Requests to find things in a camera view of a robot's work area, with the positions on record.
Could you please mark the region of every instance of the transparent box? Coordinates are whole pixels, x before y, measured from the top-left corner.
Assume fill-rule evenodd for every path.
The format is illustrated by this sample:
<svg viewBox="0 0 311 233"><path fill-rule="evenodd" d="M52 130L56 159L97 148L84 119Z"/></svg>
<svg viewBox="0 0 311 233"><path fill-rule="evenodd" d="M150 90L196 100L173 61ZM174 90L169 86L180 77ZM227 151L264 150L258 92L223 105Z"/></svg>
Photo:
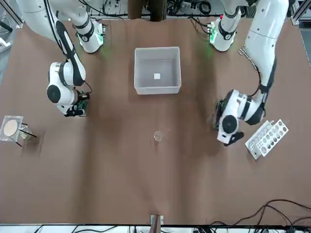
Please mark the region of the transparent box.
<svg viewBox="0 0 311 233"><path fill-rule="evenodd" d="M181 87L179 47L136 48L134 87L139 95L177 94Z"/></svg>

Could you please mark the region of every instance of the cable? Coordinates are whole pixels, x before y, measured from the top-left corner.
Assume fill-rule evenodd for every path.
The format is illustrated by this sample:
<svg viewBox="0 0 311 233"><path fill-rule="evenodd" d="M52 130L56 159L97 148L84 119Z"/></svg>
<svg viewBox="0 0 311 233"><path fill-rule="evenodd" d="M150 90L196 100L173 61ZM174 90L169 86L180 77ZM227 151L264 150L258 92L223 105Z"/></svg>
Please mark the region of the cable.
<svg viewBox="0 0 311 233"><path fill-rule="evenodd" d="M107 4L107 1L108 1L108 0L106 0L105 4L103 5L103 12L101 12L100 10L98 10L98 9L96 9L96 8L94 8L94 7L92 7L92 6L90 6L86 1L84 1L84 0L79 0L79 2L80 2L81 4L83 4L83 5L85 5L85 6L88 6L89 8L93 9L94 11L98 12L99 14L102 14L103 16L116 17L116 18L120 18L120 19L124 20L124 18L120 17L119 15L106 14L104 8L105 8L105 6L106 6L106 4Z"/></svg>
<svg viewBox="0 0 311 233"><path fill-rule="evenodd" d="M237 222L235 222L234 224L232 225L226 225L225 223L221 222L221 221L214 221L211 223L211 225L215 224L215 223L221 223L223 225L226 225L228 228L231 228L231 227L234 227L236 226L237 224L239 224L240 222L244 221L244 220L247 220L247 219L250 219L250 218L253 218L254 216L256 216L262 209L264 210L270 203L272 202L279 202L279 201L283 201L283 202L288 202L288 203L291 203L291 204L295 204L297 206L300 206L302 208L305 208L305 209L308 209L311 211L311 208L308 207L308 206L305 206L305 205L302 205L302 204L299 204L295 201L292 201L292 200L287 200L287 199L273 199L273 200L270 200L268 201L267 203L265 203L263 206L261 206L254 214L248 216L248 217L243 217L241 218L240 220L238 220ZM294 225L297 221L300 221L300 220L303 220L304 218L302 219L297 219L296 221L293 222L292 225Z"/></svg>
<svg viewBox="0 0 311 233"><path fill-rule="evenodd" d="M71 233L74 233L74 231L75 231L79 226L80 226L80 225L77 225L77 226L72 230Z"/></svg>
<svg viewBox="0 0 311 233"><path fill-rule="evenodd" d="M41 225L34 233L37 233L44 225Z"/></svg>
<svg viewBox="0 0 311 233"><path fill-rule="evenodd" d="M258 85L258 87L257 87L257 89L256 89L256 91L252 94L252 95L250 95L250 96L254 96L254 95L256 95L256 93L258 92L258 90L259 90L259 86L260 86L260 84L261 84L261 76L260 76L260 72L259 72L259 69L258 69L258 67L256 66L256 71L257 71L257 73L258 73L258 76L259 76L259 85Z"/></svg>
<svg viewBox="0 0 311 233"><path fill-rule="evenodd" d="M108 0L106 0L106 1L105 1L105 4L103 5L103 13L104 13L104 15L105 15L105 16L110 16L110 17L117 17L117 18L120 18L120 19L124 20L124 18L122 18L122 17L120 17L120 16L118 16L118 15L106 14L106 12L105 12L105 7L106 7L107 2L108 2Z"/></svg>
<svg viewBox="0 0 311 233"><path fill-rule="evenodd" d="M3 21L2 21L3 19L6 19L6 20L8 21L8 23L9 23L9 27L12 28L12 27L11 27L11 21L6 17L6 15L2 16L1 19L0 19L0 21L3 22ZM2 29L2 27L0 27L0 35L4 35L4 34L8 34L8 33L10 33L9 30L5 29L5 31L4 31L4 30Z"/></svg>
<svg viewBox="0 0 311 233"><path fill-rule="evenodd" d="M64 53L63 48L62 48L60 42L57 40L55 31L54 31L54 27L53 27L53 24L52 24L52 21L51 21L51 18L50 18L50 16L52 16L52 12L51 12L50 5L48 4L48 0L43 0L43 2L44 2L45 11L47 13L47 18L48 18L48 21L49 21L49 24L50 24L50 27L51 27L54 39L55 39L57 45L59 46L59 48L61 49L61 51Z"/></svg>
<svg viewBox="0 0 311 233"><path fill-rule="evenodd" d="M203 10L203 6L204 6L204 5L207 6L207 8L208 8L207 11ZM210 11L212 10L212 7L211 7L211 5L210 5L210 3L209 3L208 1L204 0L204 1L201 1L201 2L200 2L200 4L199 4L199 10L200 10L200 12L201 12L203 15L209 15Z"/></svg>
<svg viewBox="0 0 311 233"><path fill-rule="evenodd" d="M88 85L88 87L89 87L89 89L91 90L90 92L89 92L89 94L91 94L92 93L92 87L86 82L86 81L84 81L85 83L86 83L86 85Z"/></svg>
<svg viewBox="0 0 311 233"><path fill-rule="evenodd" d="M77 232L73 232L73 233L79 233L79 232L97 232L97 233L104 233L104 232L107 232L107 231L109 231L109 230L111 230L111 229L113 229L113 228L116 228L117 226L113 226L113 227L110 227L110 228L108 228L108 229L106 229L106 230L103 230L103 231L98 231L98 230L93 230L93 229L83 229L83 230L79 230L79 231L77 231Z"/></svg>
<svg viewBox="0 0 311 233"><path fill-rule="evenodd" d="M201 23L201 21L199 20L199 18L195 19L193 16L190 16L190 17L188 17L188 18L193 19L193 20L194 20L197 24L199 24L200 26L206 27L206 28L207 28L207 25L204 24L204 23Z"/></svg>

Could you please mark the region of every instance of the metal frame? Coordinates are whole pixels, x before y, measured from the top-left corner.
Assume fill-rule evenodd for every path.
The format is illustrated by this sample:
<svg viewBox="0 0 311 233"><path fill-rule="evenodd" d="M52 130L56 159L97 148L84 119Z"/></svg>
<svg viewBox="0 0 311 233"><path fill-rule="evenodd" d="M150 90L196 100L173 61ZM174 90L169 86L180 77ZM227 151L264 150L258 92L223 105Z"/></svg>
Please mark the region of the metal frame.
<svg viewBox="0 0 311 233"><path fill-rule="evenodd" d="M19 16L12 7L8 4L6 0L0 0L0 6L2 6L5 11L12 17L12 19L16 22L16 24L19 27L22 27L24 21L22 20L22 17Z"/></svg>
<svg viewBox="0 0 311 233"><path fill-rule="evenodd" d="M306 13L308 8L311 6L311 0L304 0L301 5L299 5L298 0L290 8L293 25L299 24L299 19Z"/></svg>

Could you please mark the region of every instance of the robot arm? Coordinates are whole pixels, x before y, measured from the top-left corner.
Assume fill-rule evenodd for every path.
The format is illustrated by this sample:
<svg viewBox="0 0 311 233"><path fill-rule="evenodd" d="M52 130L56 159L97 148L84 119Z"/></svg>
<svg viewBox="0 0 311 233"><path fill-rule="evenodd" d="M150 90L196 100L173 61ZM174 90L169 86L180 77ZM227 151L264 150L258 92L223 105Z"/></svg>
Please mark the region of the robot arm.
<svg viewBox="0 0 311 233"><path fill-rule="evenodd" d="M62 63L52 63L47 95L67 117L85 116L89 93L80 92L86 79L85 68L64 24L54 15L48 0L17 0L28 26L39 35L55 41L66 56ZM54 9L66 13L73 21L86 52L93 53L104 43L102 24L90 20L86 10L76 0L51 0Z"/></svg>
<svg viewBox="0 0 311 233"><path fill-rule="evenodd" d="M225 7L230 6L232 12L232 4L227 3L224 5ZM220 35L215 39L215 48L227 50L232 44L237 21L240 20L238 5L236 5L236 9L235 15L229 15L228 13L224 15L225 25L222 25L221 20L218 22ZM217 103L217 139L226 146L243 137L243 133L238 131L241 120L249 125L255 125L265 116L264 107L269 89L274 81L276 69L275 45L287 9L288 0L260 0L257 4L257 12L245 41L245 50L258 69L260 84L254 96L231 90L224 100ZM226 32L223 28L230 28L230 30Z"/></svg>

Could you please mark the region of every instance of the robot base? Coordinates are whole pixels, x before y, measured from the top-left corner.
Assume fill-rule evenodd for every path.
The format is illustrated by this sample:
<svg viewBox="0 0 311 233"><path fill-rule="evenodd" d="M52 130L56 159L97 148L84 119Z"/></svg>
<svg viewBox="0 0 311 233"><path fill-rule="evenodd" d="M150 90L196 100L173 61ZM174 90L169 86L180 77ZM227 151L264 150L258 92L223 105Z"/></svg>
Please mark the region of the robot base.
<svg viewBox="0 0 311 233"><path fill-rule="evenodd" d="M89 41L85 42L79 36L80 45L87 53L94 53L96 52L100 46L104 44L105 32L106 32L106 25L98 23L96 21L92 22L94 24L94 33L89 38Z"/></svg>
<svg viewBox="0 0 311 233"><path fill-rule="evenodd" d="M221 33L219 32L219 29L218 29L219 23L220 23L220 18L216 19L216 21L214 22L216 34L215 34L214 42L212 43L212 45L218 51L225 52L230 48L231 44L233 43L233 40L234 40L236 33L233 34L233 36L230 40L224 40L223 36L221 35Z"/></svg>

